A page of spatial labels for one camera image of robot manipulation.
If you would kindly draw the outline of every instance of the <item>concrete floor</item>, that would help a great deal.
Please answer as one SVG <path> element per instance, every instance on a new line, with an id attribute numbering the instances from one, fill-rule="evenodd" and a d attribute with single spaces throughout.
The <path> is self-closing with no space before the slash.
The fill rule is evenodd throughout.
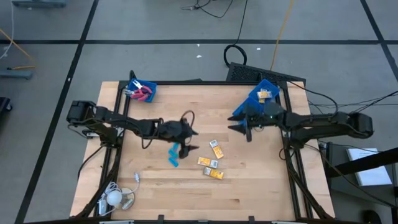
<path id="1" fill-rule="evenodd" d="M 182 11 L 195 2 L 183 0 L 100 0 L 88 40 L 170 40 L 235 39 L 239 32 L 244 1 L 234 1 L 224 18 L 204 12 Z M 15 39 L 78 40 L 93 0 L 69 0 L 64 9 L 15 8 Z M 222 14 L 228 0 L 212 2 L 208 10 Z M 383 36 L 398 39 L 398 3 L 394 0 L 368 1 Z M 288 0 L 250 0 L 241 39 L 276 39 Z M 0 28 L 11 33 L 9 2 L 0 2 Z M 287 40 L 377 40 L 360 1 L 296 1 L 285 27 Z M 269 69 L 274 45 L 242 44 L 248 65 Z M 0 96 L 10 97 L 14 109 L 2 120 L 0 129 L 1 223 L 14 223 L 27 185 L 57 105 L 77 45 L 22 45 L 36 60 L 31 80 L 0 79 Z M 26 222 L 67 218 L 76 187 L 76 173 L 82 162 L 86 141 L 67 130 L 65 117 L 72 100 L 96 101 L 101 82 L 126 80 L 133 69 L 146 80 L 225 80 L 228 69 L 222 53 L 225 44 L 86 44 L 78 62 L 67 99 L 37 184 Z M 398 46 L 389 45 L 394 57 Z M 241 62 L 238 52 L 228 53 L 230 61 Z M 27 64 L 15 47 L 0 60 L 0 69 Z M 384 96 L 398 89 L 398 82 L 386 56 L 377 45 L 280 45 L 274 70 L 307 79 L 307 88 L 322 92 L 338 103 L 352 103 Z M 330 103 L 312 94 L 314 103 Z M 398 103 L 389 98 L 385 103 Z M 351 111 L 354 107 L 342 108 Z M 340 144 L 396 147 L 391 119 L 396 106 L 373 106 L 374 136 L 357 140 L 335 138 Z M 364 209 L 376 209 L 383 223 L 391 223 L 389 208 L 348 195 L 332 192 L 336 216 L 360 221 Z"/>

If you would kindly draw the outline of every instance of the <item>white device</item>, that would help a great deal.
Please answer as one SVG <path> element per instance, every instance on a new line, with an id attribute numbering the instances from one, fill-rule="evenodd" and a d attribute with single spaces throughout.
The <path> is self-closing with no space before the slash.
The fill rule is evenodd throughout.
<path id="1" fill-rule="evenodd" d="M 135 199 L 134 192 L 139 187 L 139 175 L 134 173 L 134 178 L 137 182 L 137 187 L 134 190 L 123 188 L 120 189 L 115 182 L 110 182 L 106 187 L 105 192 L 102 194 L 101 198 L 98 200 L 98 214 L 101 216 L 107 215 L 116 210 L 116 208 L 121 208 L 123 210 L 129 209 Z M 113 209 L 106 212 L 106 204 L 113 206 Z"/>

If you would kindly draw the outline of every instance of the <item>black keyboard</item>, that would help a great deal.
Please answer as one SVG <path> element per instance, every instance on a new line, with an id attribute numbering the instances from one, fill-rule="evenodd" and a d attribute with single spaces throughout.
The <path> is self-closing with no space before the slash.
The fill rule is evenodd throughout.
<path id="1" fill-rule="evenodd" d="M 229 66 L 228 75 L 226 77 L 226 81 L 261 81 L 263 79 L 268 80 L 274 85 L 276 85 L 279 81 L 298 81 L 303 82 L 305 85 L 306 81 L 305 78 L 254 68 L 234 62 L 232 62 Z"/>

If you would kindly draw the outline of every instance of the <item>blue bin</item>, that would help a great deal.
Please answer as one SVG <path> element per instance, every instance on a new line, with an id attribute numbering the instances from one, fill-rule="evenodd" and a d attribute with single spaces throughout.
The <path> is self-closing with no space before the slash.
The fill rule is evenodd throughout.
<path id="1" fill-rule="evenodd" d="M 154 99 L 155 93 L 156 93 L 156 83 L 152 83 L 152 82 L 148 82 L 148 81 L 144 81 L 144 80 L 139 80 L 136 78 L 133 78 L 130 83 L 129 86 L 127 87 L 128 90 L 137 90 L 138 88 L 135 86 L 135 84 L 133 84 L 133 81 L 137 80 L 141 85 L 145 85 L 148 86 L 150 88 L 150 90 L 152 90 L 152 94 L 150 97 L 148 97 L 146 100 L 144 100 L 147 103 L 152 102 L 152 100 Z"/>
<path id="2" fill-rule="evenodd" d="M 242 112 L 246 103 L 251 105 L 258 113 L 262 113 L 264 111 L 264 105 L 260 104 L 258 100 L 256 101 L 255 99 L 248 97 L 241 105 L 239 105 L 239 107 L 232 113 L 232 115 L 239 115 Z"/>
<path id="3" fill-rule="evenodd" d="M 264 104 L 271 102 L 272 99 L 279 94 L 278 87 L 264 79 L 256 87 L 254 87 L 254 89 L 249 93 L 249 97 L 232 113 L 232 115 L 236 116 L 240 114 L 246 103 L 252 105 L 258 111 L 258 113 L 263 113 L 264 105 L 259 103 L 259 97 L 257 96 L 257 92 L 261 91 L 261 89 L 265 89 L 272 93 L 272 98 L 266 99 Z"/>

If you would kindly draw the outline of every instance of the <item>white paper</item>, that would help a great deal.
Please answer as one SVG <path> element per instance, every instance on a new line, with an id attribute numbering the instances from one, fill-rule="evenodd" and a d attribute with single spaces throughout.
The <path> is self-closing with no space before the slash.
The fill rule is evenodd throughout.
<path id="1" fill-rule="evenodd" d="M 364 158 L 366 156 L 371 156 L 378 153 L 377 149 L 375 148 L 370 148 L 366 150 L 374 152 L 364 151 L 362 149 L 347 149 L 348 157 L 351 161 L 353 161 L 356 159 Z M 355 173 L 355 175 L 360 186 L 392 184 L 391 179 L 388 176 L 387 170 L 384 166 L 357 172 Z"/>

